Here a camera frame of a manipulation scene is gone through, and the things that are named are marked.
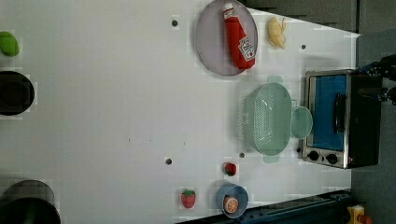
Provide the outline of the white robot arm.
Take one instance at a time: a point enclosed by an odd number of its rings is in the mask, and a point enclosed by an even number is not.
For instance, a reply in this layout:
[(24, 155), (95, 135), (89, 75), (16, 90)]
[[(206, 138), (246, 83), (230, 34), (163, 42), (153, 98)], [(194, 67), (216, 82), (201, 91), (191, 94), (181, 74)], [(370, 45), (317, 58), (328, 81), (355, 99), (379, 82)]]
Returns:
[[(383, 57), (379, 62), (373, 62), (364, 65), (359, 69), (361, 75), (368, 77), (387, 78), (391, 81), (396, 80), (396, 55), (391, 54)], [(381, 102), (391, 100), (396, 105), (396, 89), (395, 88), (370, 88), (359, 91), (364, 97), (376, 99)]]

